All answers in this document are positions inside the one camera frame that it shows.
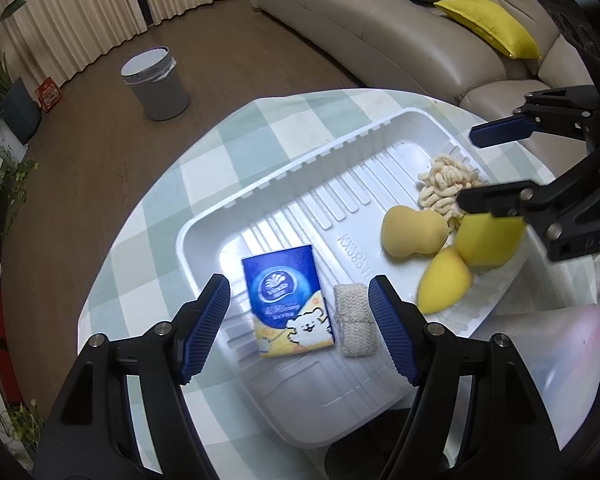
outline yellow sponge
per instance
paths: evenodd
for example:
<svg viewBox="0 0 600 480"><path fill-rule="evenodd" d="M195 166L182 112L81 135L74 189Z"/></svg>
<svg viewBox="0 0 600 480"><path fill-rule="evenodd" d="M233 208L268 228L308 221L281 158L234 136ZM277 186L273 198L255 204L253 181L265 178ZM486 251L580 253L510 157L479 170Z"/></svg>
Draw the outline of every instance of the yellow sponge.
<svg viewBox="0 0 600 480"><path fill-rule="evenodd" d="M494 218L490 213L466 215L454 247L469 267L499 267L516 253L525 226L522 217Z"/></svg>
<svg viewBox="0 0 600 480"><path fill-rule="evenodd" d="M435 255L424 271L417 289L417 307L422 314L433 314L447 308L467 293L474 276L453 247L445 247Z"/></svg>

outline tissue pack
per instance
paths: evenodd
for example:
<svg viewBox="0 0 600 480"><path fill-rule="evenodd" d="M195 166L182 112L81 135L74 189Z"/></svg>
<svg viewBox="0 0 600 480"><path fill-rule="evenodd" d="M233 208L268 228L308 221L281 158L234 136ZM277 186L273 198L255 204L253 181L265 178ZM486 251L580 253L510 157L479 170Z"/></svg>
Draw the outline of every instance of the tissue pack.
<svg viewBox="0 0 600 480"><path fill-rule="evenodd" d="M260 357L334 344L311 246L242 260Z"/></svg>

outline checkered tablecloth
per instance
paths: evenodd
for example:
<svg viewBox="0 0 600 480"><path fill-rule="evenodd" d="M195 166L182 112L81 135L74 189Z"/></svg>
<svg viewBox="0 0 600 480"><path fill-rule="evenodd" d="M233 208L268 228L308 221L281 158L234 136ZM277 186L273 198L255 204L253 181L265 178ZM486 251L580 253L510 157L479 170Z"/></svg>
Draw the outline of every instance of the checkered tablecloth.
<svg viewBox="0 0 600 480"><path fill-rule="evenodd" d="M193 299L175 252L177 232L193 216L294 158L408 107L427 111L472 149L466 136L471 126L483 122L480 118L408 92L352 89L266 98L227 117L162 175L129 216L84 305L78 350L96 332L110 339L140 335L160 320L171 319L185 301ZM516 142L480 150L477 159L501 182L553 179ZM596 301L591 258L560 264L550 273L566 304ZM142 460L159 470L139 382L131 379L129 396ZM273 433L217 348L212 348L202 373L183 391L220 478L324 478L325 450L298 449Z"/></svg>

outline red sign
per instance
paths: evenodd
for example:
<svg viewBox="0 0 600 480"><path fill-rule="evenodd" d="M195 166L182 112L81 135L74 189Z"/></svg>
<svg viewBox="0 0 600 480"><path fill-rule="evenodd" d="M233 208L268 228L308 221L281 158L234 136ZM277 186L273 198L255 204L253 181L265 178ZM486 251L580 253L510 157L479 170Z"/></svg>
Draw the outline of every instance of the red sign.
<svg viewBox="0 0 600 480"><path fill-rule="evenodd" d="M44 82L38 86L35 94L40 101L42 110L45 112L51 110L57 101L62 99L62 91L50 77L47 77Z"/></svg>

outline metal bolt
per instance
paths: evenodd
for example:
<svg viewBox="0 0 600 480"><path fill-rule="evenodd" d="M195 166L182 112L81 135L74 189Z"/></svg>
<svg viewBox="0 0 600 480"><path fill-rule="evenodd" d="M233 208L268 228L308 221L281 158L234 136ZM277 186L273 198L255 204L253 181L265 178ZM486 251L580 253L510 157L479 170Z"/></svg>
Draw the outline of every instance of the metal bolt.
<svg viewBox="0 0 600 480"><path fill-rule="evenodd" d="M153 329L153 331L157 335L166 335L169 332L171 332L172 328L173 328L173 326L171 325L171 323L169 323L168 321L162 321L161 323L158 323L157 325L155 325L155 328Z"/></svg>
<svg viewBox="0 0 600 480"><path fill-rule="evenodd" d="M105 340L106 340L106 338L104 337L104 334L94 334L94 335L92 335L91 337L88 338L88 344L97 348Z"/></svg>
<svg viewBox="0 0 600 480"><path fill-rule="evenodd" d="M520 191L520 200L522 202L526 202L527 200L531 200L531 197L534 195L534 190L530 187L525 187L522 191Z"/></svg>
<svg viewBox="0 0 600 480"><path fill-rule="evenodd" d="M509 337L505 336L504 334L494 335L493 341L496 345L502 346L502 348L504 348L505 346L509 346L509 343L511 343L511 339L509 339Z"/></svg>
<svg viewBox="0 0 600 480"><path fill-rule="evenodd" d="M546 230L546 237L549 240L557 240L562 234L562 226L558 223L551 224Z"/></svg>
<svg viewBox="0 0 600 480"><path fill-rule="evenodd" d="M443 335L443 333L445 333L445 327L440 325L440 323L429 323L427 325L427 332L429 332L430 335Z"/></svg>

